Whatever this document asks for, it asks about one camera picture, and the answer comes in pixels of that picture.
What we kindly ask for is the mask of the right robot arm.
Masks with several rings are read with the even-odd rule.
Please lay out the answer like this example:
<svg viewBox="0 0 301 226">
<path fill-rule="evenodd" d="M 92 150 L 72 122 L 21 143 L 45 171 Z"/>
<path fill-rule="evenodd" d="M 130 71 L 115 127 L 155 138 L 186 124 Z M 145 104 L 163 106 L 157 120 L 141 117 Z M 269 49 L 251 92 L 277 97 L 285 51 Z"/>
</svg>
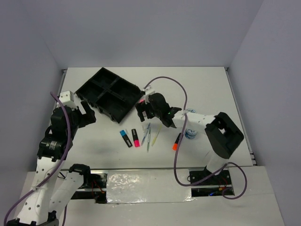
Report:
<svg viewBox="0 0 301 226">
<path fill-rule="evenodd" d="M 191 129 L 207 136 L 213 151 L 204 169 L 205 181 L 209 184 L 215 184 L 220 180 L 221 168 L 228 163 L 244 140 L 241 130 L 224 112 L 203 115 L 171 107 L 160 93 L 148 95 L 135 107 L 141 122 L 156 117 L 167 128 Z"/>
</svg>

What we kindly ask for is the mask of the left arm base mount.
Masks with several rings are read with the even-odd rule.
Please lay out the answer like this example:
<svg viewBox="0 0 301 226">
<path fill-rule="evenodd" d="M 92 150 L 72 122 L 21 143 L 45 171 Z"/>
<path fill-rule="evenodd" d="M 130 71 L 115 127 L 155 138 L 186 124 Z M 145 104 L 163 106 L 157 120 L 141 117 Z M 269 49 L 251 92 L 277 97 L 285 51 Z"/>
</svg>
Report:
<svg viewBox="0 0 301 226">
<path fill-rule="evenodd" d="M 94 200 L 98 204 L 106 204 L 107 174 L 91 173 L 89 166 L 72 165 L 57 192 L 71 200 Z"/>
</svg>

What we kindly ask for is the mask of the yellow pen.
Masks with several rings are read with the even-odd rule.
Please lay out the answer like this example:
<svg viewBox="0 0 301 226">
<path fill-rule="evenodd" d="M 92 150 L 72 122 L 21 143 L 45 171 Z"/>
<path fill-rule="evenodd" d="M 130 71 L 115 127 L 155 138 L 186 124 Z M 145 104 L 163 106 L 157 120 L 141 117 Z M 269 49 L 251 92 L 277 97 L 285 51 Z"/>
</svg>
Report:
<svg viewBox="0 0 301 226">
<path fill-rule="evenodd" d="M 159 127 L 158 127 L 158 129 L 157 129 L 157 132 L 156 132 L 156 134 L 155 134 L 155 137 L 154 137 L 154 139 L 153 139 L 153 141 L 152 141 L 151 146 L 154 146 L 154 145 L 155 145 L 155 142 L 156 142 L 156 140 L 157 140 L 157 138 L 158 138 L 158 136 L 159 136 L 159 133 L 160 133 L 160 131 L 161 131 L 161 128 L 162 128 L 162 125 L 159 125 Z"/>
</svg>

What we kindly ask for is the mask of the blue white pen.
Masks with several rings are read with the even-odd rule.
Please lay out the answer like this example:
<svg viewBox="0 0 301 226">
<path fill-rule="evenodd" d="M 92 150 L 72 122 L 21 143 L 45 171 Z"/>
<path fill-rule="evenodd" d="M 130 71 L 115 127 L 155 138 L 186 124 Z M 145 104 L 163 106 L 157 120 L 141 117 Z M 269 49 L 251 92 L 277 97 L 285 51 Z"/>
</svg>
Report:
<svg viewBox="0 0 301 226">
<path fill-rule="evenodd" d="M 142 139 L 141 145 L 143 145 L 143 144 L 144 144 L 144 142 L 145 142 L 145 139 L 146 139 L 146 137 L 147 137 L 147 134 L 148 134 L 148 132 L 149 132 L 150 126 L 151 126 L 151 123 L 149 123 L 149 124 L 147 125 L 146 129 L 145 129 L 145 132 L 144 132 L 144 136 L 143 136 L 143 139 Z"/>
</svg>

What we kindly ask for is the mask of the green white pen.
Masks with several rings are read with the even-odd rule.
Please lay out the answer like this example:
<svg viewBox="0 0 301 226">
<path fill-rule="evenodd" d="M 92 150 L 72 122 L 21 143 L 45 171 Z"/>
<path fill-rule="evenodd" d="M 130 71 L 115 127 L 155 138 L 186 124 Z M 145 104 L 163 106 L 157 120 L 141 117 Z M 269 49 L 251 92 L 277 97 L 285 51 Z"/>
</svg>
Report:
<svg viewBox="0 0 301 226">
<path fill-rule="evenodd" d="M 151 128 L 149 128 L 148 130 L 147 153 L 149 152 L 150 144 L 151 144 Z"/>
</svg>

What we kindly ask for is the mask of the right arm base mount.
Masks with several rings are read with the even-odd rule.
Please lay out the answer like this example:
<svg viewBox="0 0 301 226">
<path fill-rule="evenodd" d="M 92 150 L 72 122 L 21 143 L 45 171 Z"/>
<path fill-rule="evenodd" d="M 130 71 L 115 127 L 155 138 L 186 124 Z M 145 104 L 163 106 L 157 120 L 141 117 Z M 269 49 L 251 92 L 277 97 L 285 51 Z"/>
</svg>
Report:
<svg viewBox="0 0 301 226">
<path fill-rule="evenodd" d="M 222 192 L 226 196 L 234 196 L 230 172 L 226 169 L 217 176 L 213 176 L 206 181 L 191 187 L 192 197 L 222 196 Z"/>
</svg>

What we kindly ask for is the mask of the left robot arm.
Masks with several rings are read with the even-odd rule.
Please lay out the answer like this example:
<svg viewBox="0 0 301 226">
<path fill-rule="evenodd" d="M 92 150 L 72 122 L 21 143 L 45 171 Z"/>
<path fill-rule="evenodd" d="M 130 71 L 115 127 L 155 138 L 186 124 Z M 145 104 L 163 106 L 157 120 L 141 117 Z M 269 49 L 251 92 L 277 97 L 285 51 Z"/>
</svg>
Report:
<svg viewBox="0 0 301 226">
<path fill-rule="evenodd" d="M 88 103 L 81 102 L 82 114 L 77 106 L 68 106 L 63 101 L 53 110 L 51 124 L 39 144 L 37 167 L 31 190 L 17 204 L 24 205 L 15 219 L 4 218 L 6 226 L 58 226 L 59 219 L 66 218 L 67 205 L 80 187 L 91 185 L 90 167 L 73 164 L 58 189 L 55 184 L 61 168 L 71 149 L 79 128 L 95 123 L 95 112 Z"/>
</svg>

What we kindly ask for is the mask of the blue tape roll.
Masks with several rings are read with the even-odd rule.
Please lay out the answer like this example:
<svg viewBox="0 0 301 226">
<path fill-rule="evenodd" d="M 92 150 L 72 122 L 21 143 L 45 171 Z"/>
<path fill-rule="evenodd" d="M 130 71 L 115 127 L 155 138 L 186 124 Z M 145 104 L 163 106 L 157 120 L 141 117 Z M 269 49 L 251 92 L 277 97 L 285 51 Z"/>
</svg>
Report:
<svg viewBox="0 0 301 226">
<path fill-rule="evenodd" d="M 196 138 L 196 136 L 197 136 L 197 131 L 195 131 L 195 130 L 192 130 L 192 129 L 186 129 L 185 130 L 185 137 L 187 138 L 187 139 L 195 139 Z"/>
<path fill-rule="evenodd" d="M 191 108 L 187 108 L 186 112 L 187 113 L 197 113 L 194 109 L 191 109 Z"/>
</svg>

